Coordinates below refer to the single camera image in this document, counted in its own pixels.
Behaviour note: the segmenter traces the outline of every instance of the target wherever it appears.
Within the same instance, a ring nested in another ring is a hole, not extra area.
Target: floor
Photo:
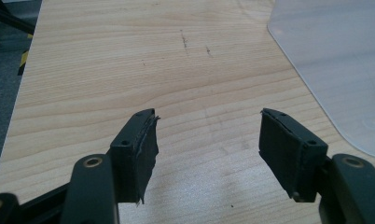
[[[14,16],[36,24],[42,0],[7,1]],[[0,156],[7,136],[21,77],[21,56],[30,48],[27,34],[0,22]]]

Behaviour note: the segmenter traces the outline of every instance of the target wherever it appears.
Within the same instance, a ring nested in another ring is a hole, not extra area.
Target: dark mark
[[[188,54],[188,41],[185,39],[184,37],[184,31],[181,30],[181,36],[182,36],[182,41],[184,42],[184,48],[185,48],[185,52]]]
[[[207,48],[207,54],[208,54],[208,56],[210,56],[210,58],[212,58],[213,56],[212,56],[212,54],[211,54],[211,51],[210,51],[210,49],[208,49],[208,47],[207,46],[205,46],[206,48]]]

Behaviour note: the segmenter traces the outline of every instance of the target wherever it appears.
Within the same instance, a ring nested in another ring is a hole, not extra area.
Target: black mechanical part
[[[25,223],[59,223],[69,183],[49,191],[21,206]]]
[[[159,153],[154,109],[130,118],[106,153],[112,160],[118,203],[144,201],[145,190]]]
[[[118,223],[117,203],[144,199],[159,153],[158,119],[154,109],[133,115],[106,155],[76,163],[71,183],[23,205],[13,194],[0,194],[0,223]]]
[[[315,169],[325,163],[327,144],[287,114],[264,108],[259,154],[295,202],[314,202]]]
[[[348,223],[375,223],[375,168],[361,158],[338,154],[328,171]]]
[[[263,109],[259,154],[296,202],[322,198],[326,224],[375,224],[375,168],[352,155],[330,159],[327,145],[287,114]]]
[[[60,223],[117,222],[111,161],[103,154],[80,159],[74,166]]]
[[[21,221],[19,202],[14,194],[0,193],[0,223],[15,224]]]

